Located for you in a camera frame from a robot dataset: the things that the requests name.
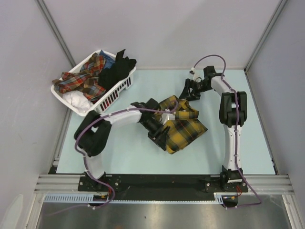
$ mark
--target white plastic basket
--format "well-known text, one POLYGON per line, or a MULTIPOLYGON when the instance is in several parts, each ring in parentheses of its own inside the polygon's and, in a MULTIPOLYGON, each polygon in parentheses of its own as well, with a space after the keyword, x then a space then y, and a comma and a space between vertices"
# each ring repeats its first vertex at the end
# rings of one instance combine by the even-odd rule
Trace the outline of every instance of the white plastic basket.
MULTIPOLYGON (((76 65, 74 68, 72 68, 69 72, 70 73, 79 73, 81 67, 84 65, 84 63, 86 63, 90 57, 94 54, 94 53, 100 53, 101 50, 97 50, 93 53, 91 53, 86 59, 84 59, 82 62, 80 62, 78 65, 76 65)), ((105 52, 105 54, 115 58, 115 55, 113 55, 110 52, 105 52)), ((133 84, 133 73, 135 71, 135 67, 134 69, 132 69, 129 73, 129 76, 124 79, 119 81, 112 89, 110 89, 102 98, 100 98, 87 112, 85 113, 81 113, 78 111, 78 109, 76 109, 74 106, 72 106, 71 104, 69 104, 67 101, 65 101, 62 98, 62 93, 56 91, 54 89, 54 85, 51 86, 51 92, 53 93, 53 95, 59 100, 61 101, 63 104, 65 104, 68 108, 70 108, 72 111, 74 111, 75 113, 77 113, 80 116, 86 116, 90 111, 95 110, 98 113, 102 113, 105 112, 111 104, 114 103, 114 101, 116 101, 119 97, 120 97, 120 92, 123 89, 128 89, 132 84, 133 84)))

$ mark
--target metal frame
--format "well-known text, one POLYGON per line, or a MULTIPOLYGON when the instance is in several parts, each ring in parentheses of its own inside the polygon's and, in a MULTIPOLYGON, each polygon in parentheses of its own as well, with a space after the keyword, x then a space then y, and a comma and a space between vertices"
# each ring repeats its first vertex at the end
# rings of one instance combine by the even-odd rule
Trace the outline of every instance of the metal frame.
MULTIPOLYGON (((60 31, 58 30, 56 23, 54 22, 44 0, 36 0, 36 2, 38 4, 42 14, 44 15, 48 25, 50 26, 50 29, 52 30, 53 34, 55 35, 55 38, 58 40, 62 50, 64 51, 68 61, 70 62, 71 66, 74 67, 76 65, 75 61, 64 41, 60 31)), ((273 157, 273 156, 272 156, 272 152, 270 149, 270 144, 269 144, 267 135, 265 133, 264 125, 262 123, 262 119, 260 117, 259 110, 257 109, 257 106, 256 106, 255 97, 253 95, 251 85, 248 80, 247 72, 249 71, 256 56, 261 51, 264 42, 266 41, 267 37, 269 36, 272 28, 274 27, 277 19, 279 18, 279 15, 283 11, 287 2, 288 2, 288 0, 281 0, 279 2, 273 16, 271 17, 263 35, 261 36, 255 50, 251 54, 246 66, 245 66, 245 69, 244 69, 245 73, 246 73, 247 81, 249 84, 249 88, 251 90, 251 94, 254 99, 255 108, 258 113, 261 126, 263 128, 263 133, 264 133, 271 157, 273 157)), ((70 117, 71 117, 71 111, 67 110, 65 118, 63 120, 62 128, 60 130, 58 143, 54 150, 54 156, 52 159, 53 166, 58 165, 58 161, 60 159, 61 149, 62 149, 62 146, 64 143, 65 135, 66 135, 67 128, 69 125, 69 121, 70 121, 70 117)), ((40 212, 42 209, 43 200, 48 193, 62 193, 62 194, 65 193, 67 195, 77 195, 80 193, 84 193, 84 192, 79 192, 77 190, 80 177, 81 177, 81 175, 40 175, 36 188, 35 188, 35 191, 34 191, 32 208, 29 213, 29 217, 27 220, 27 224, 25 225, 25 228, 27 228, 27 229, 36 228, 36 226, 38 224, 38 220, 39 220, 39 215, 40 215, 40 212)), ((304 221, 303 221, 302 216, 300 215, 300 211, 299 211, 299 208, 297 205, 295 194, 294 194, 294 191, 293 191, 293 188, 292 188, 292 185, 291 185, 291 182, 290 182, 290 179, 288 176, 248 175, 245 177, 259 195, 263 195, 263 194, 282 195, 292 228, 293 229, 304 228, 304 221)), ((85 194, 95 194, 95 192, 85 192, 85 194)), ((227 193, 215 193, 215 194, 224 195, 227 193)), ((253 193, 251 191, 249 191, 248 193, 243 193, 243 195, 253 195, 253 193)))
POLYGON ((44 197, 45 197, 44 193, 34 194, 31 211, 28 220, 26 222, 26 225, 24 226, 25 229, 36 229, 39 221, 39 216, 41 213, 44 197))
MULTIPOLYGON (((35 198, 33 201, 29 220, 26 229, 35 229, 42 204, 48 193, 65 193, 67 196, 75 197, 78 194, 96 194, 95 192, 79 192, 77 190, 81 175, 40 175, 34 191, 35 198)), ((300 215, 295 194, 288 175, 247 175, 245 176, 249 184, 256 190, 259 195, 282 195, 286 206, 287 214, 293 229, 303 229, 304 222, 300 215)), ((215 193, 215 196, 226 195, 227 193, 215 193)), ((253 192, 243 193, 243 195, 254 195, 253 192)), ((118 203, 142 204, 181 204, 181 202, 154 202, 154 201, 119 201, 118 203)), ((192 202, 184 201, 184 204, 209 204, 204 201, 192 202)))
MULTIPOLYGON (((96 194, 96 192, 79 192, 78 185, 81 175, 40 175, 34 193, 86 193, 96 194)), ((291 195, 294 193, 288 175, 246 175, 249 184, 260 195, 291 195)), ((243 195, 253 195, 252 191, 243 195)))
POLYGON ((278 20, 280 14, 282 13, 285 5, 288 3, 288 0, 281 0, 279 2, 279 4, 277 5, 270 21, 268 22, 267 24, 267 27, 265 28, 258 44, 256 45, 253 53, 251 54, 245 68, 244 68, 244 71, 245 72, 248 72, 249 69, 251 68, 251 65, 253 64, 255 58, 257 57, 257 55, 259 54, 259 52, 261 51, 262 47, 263 47, 263 44, 265 43, 265 41, 267 40, 272 28, 274 27, 276 21, 278 20))
POLYGON ((276 165, 276 161, 275 161, 275 158, 273 156, 273 153, 272 153, 272 150, 271 150, 271 146, 270 146, 270 142, 269 142, 269 139, 268 139, 268 135, 266 133, 266 130, 265 130, 265 125, 264 125, 264 122, 263 122, 263 119, 262 119, 262 116, 260 114, 260 111, 258 109, 258 106, 257 106, 257 103, 256 103, 256 100, 255 100, 255 95, 254 95, 254 92, 252 90, 252 87, 251 87, 251 84, 250 84, 250 81, 249 81, 249 77, 248 77, 248 73, 245 72, 245 76, 246 76, 246 79, 247 79, 247 83, 249 85, 249 89, 250 89, 250 93, 251 93, 251 96, 253 98, 253 103, 254 103, 254 107, 255 107, 255 110, 256 110, 256 113, 258 115, 258 120, 259 120, 259 123, 262 127, 262 131, 263 131, 263 135, 264 135, 264 138, 265 138, 265 141, 267 143, 267 148, 268 148, 268 151, 269 151, 269 154, 270 154, 270 157, 271 157, 271 161, 273 163, 273 167, 274 167, 274 171, 275 171, 275 174, 279 175, 279 171, 278 171, 278 167, 276 165))
POLYGON ((50 29, 52 30, 55 38, 57 39, 58 43, 60 44, 63 52, 65 53, 68 61, 70 62, 71 66, 74 67, 76 66, 76 63, 69 51, 68 46, 66 45, 66 42, 64 41, 59 29, 57 28, 57 25, 52 17, 52 15, 50 14, 48 7, 46 5, 46 3, 44 2, 44 0, 36 0, 38 7, 40 8, 43 16, 45 17, 50 29))

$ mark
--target red wire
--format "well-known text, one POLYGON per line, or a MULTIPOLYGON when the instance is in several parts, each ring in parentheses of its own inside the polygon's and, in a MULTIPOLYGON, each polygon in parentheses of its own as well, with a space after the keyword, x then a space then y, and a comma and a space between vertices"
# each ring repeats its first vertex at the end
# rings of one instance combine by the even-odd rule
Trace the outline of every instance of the red wire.
POLYGON ((242 192, 242 190, 241 190, 241 188, 239 186, 236 186, 236 189, 237 189, 237 192, 240 192, 240 194, 238 194, 237 197, 240 197, 243 192, 242 192))

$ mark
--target cable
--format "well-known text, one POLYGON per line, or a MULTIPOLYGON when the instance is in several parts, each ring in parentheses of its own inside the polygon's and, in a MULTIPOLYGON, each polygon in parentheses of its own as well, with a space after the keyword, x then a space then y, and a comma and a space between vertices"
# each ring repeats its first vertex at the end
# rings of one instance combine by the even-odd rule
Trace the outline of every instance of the cable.
MULTIPOLYGON (((99 184, 102 184, 102 185, 105 185, 106 187, 108 187, 109 195, 110 195, 111 192, 112 192, 112 197, 111 197, 108 201, 106 201, 105 203, 103 203, 103 204, 101 204, 101 205, 99 205, 99 206, 94 206, 94 207, 92 207, 93 210, 94 210, 94 209, 99 209, 99 208, 101 208, 101 207, 104 207, 104 206, 108 205, 108 204, 114 199, 114 197, 115 197, 115 191, 114 191, 113 187, 111 187, 109 184, 106 184, 106 183, 104 183, 104 182, 99 181, 98 179, 96 179, 96 178, 92 175, 92 173, 89 171, 89 167, 88 167, 87 159, 86 159, 86 153, 78 149, 78 143, 79 143, 79 141, 80 141, 80 138, 83 136, 83 134, 84 134, 87 130, 89 130, 94 124, 96 124, 97 122, 99 122, 99 121, 101 121, 101 120, 103 120, 104 118, 107 118, 107 117, 109 117, 109 116, 118 115, 118 114, 123 113, 123 112, 126 112, 126 111, 136 111, 136 110, 149 111, 149 112, 155 112, 155 113, 167 113, 167 114, 172 114, 172 113, 174 113, 174 112, 177 110, 178 105, 179 105, 178 101, 175 101, 175 107, 174 107, 172 110, 170 110, 170 111, 160 111, 160 110, 153 110, 153 109, 139 108, 139 107, 128 108, 128 109, 123 109, 123 110, 120 110, 120 111, 116 111, 116 112, 113 112, 113 113, 110 113, 110 114, 107 114, 107 115, 104 115, 104 116, 99 117, 98 119, 96 119, 95 121, 93 121, 92 123, 90 123, 90 124, 89 124, 89 125, 88 125, 88 126, 78 135, 78 137, 77 137, 77 139, 76 139, 76 141, 75 141, 74 148, 75 148, 75 150, 76 150, 77 152, 79 152, 80 154, 83 155, 83 160, 84 160, 84 164, 85 164, 85 168, 86 168, 85 171, 87 172, 88 176, 89 176, 92 180, 94 180, 95 182, 97 182, 97 183, 99 183, 99 184)), ((50 213, 50 214, 46 214, 46 216, 54 216, 54 215, 56 215, 56 214, 65 212, 65 211, 70 210, 70 209, 78 208, 78 207, 90 207, 90 205, 89 205, 89 204, 79 204, 79 205, 71 206, 71 207, 69 207, 69 208, 65 208, 65 209, 62 209, 62 210, 59 210, 59 211, 50 213)))
POLYGON ((101 207, 103 207, 103 206, 108 205, 108 204, 114 199, 114 197, 115 197, 115 191, 114 191, 113 187, 111 187, 110 185, 108 185, 108 184, 106 184, 106 183, 104 183, 104 182, 102 182, 102 181, 96 179, 96 178, 92 175, 92 173, 90 172, 89 167, 88 167, 88 164, 87 164, 86 153, 78 149, 78 144, 79 144, 79 141, 80 141, 81 137, 83 136, 83 134, 84 134, 87 130, 89 130, 92 126, 94 126, 97 122, 99 122, 99 121, 101 121, 101 120, 103 120, 103 119, 105 119, 105 118, 107 118, 107 117, 113 116, 113 115, 118 115, 118 114, 123 113, 123 112, 136 111, 136 110, 172 114, 172 113, 174 113, 174 112, 176 111, 176 109, 178 108, 178 105, 179 105, 178 101, 175 101, 175 107, 174 107, 174 109, 172 109, 172 110, 170 110, 170 111, 160 111, 160 110, 153 110, 153 109, 140 108, 140 107, 128 108, 128 109, 123 109, 123 110, 120 110, 120 111, 116 111, 116 112, 113 112, 113 113, 110 113, 110 114, 107 114, 107 115, 104 115, 104 116, 99 117, 98 119, 96 119, 95 121, 93 121, 92 123, 90 123, 86 128, 84 128, 83 131, 78 135, 78 137, 76 138, 76 141, 75 141, 74 148, 75 148, 75 150, 76 150, 77 152, 79 152, 80 154, 83 155, 83 161, 84 161, 84 165, 85 165, 86 172, 87 172, 88 176, 89 176, 92 180, 94 180, 95 182, 97 182, 97 183, 99 183, 99 184, 102 184, 102 185, 104 185, 104 186, 110 188, 110 190, 112 191, 112 197, 111 197, 108 201, 106 201, 104 204, 102 204, 101 206, 95 207, 95 209, 96 209, 96 208, 101 208, 101 207))
POLYGON ((242 204, 236 207, 230 207, 230 208, 243 208, 243 207, 248 207, 248 206, 254 206, 254 205, 260 205, 262 204, 263 200, 261 199, 261 197, 257 194, 257 192, 252 188, 252 186, 248 183, 248 181, 246 180, 246 178, 244 177, 243 173, 240 171, 240 168, 238 166, 238 162, 237 162, 237 147, 238 147, 238 132, 237 132, 237 126, 238 126, 238 122, 239 122, 239 109, 238 109, 238 97, 237 97, 237 91, 235 89, 233 89, 224 79, 224 72, 225 72, 225 68, 226 68, 226 62, 225 59, 220 56, 220 55, 216 55, 216 54, 212 54, 212 55, 207 55, 203 58, 201 58, 199 61, 197 61, 197 63, 194 65, 194 68, 196 67, 196 65, 202 61, 205 58, 208 57, 212 57, 212 56, 216 56, 219 57, 220 59, 223 60, 224 62, 224 69, 223 72, 221 73, 221 80, 224 82, 224 84, 229 88, 229 90, 231 90, 234 93, 235 96, 235 105, 236 105, 236 124, 235 124, 235 154, 234 154, 234 158, 235 158, 235 165, 237 167, 237 171, 239 172, 240 176, 242 177, 243 181, 247 184, 247 186, 252 190, 252 192, 255 194, 255 196, 257 197, 257 199, 259 200, 259 202, 257 203, 252 203, 252 204, 242 204))

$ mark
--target metal floor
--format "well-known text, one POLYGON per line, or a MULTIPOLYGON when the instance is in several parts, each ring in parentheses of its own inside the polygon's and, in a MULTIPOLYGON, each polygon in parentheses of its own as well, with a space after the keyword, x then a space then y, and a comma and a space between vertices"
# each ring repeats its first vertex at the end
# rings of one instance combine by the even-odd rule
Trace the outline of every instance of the metal floor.
MULTIPOLYGON (((291 229, 282 196, 262 196, 263 205, 225 210, 221 205, 110 204, 92 210, 44 203, 37 229, 291 229)), ((255 202, 242 196, 240 203, 255 202)))

